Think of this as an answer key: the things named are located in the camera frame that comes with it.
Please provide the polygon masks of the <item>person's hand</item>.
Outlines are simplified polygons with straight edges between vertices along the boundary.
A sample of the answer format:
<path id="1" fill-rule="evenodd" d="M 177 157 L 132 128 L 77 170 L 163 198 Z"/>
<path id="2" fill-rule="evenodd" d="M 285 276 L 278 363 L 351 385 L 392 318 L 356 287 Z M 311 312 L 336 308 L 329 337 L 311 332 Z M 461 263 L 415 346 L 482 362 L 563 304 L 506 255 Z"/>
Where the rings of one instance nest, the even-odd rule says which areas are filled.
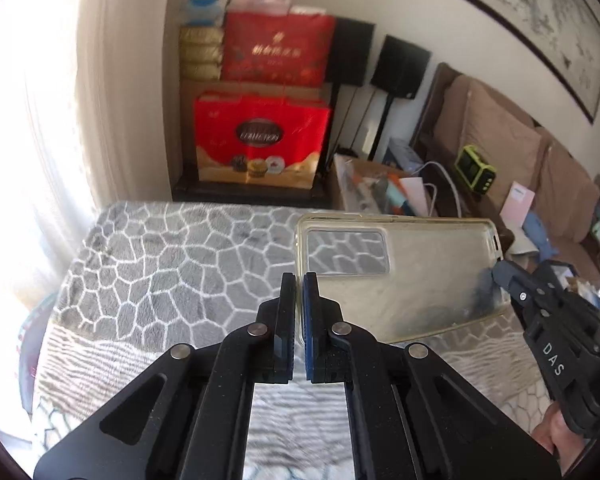
<path id="1" fill-rule="evenodd" d="M 556 402 L 547 408 L 542 422 L 532 430 L 531 437 L 550 454 L 557 454 L 563 474 L 577 461 L 585 448 L 585 440 L 569 429 Z"/>

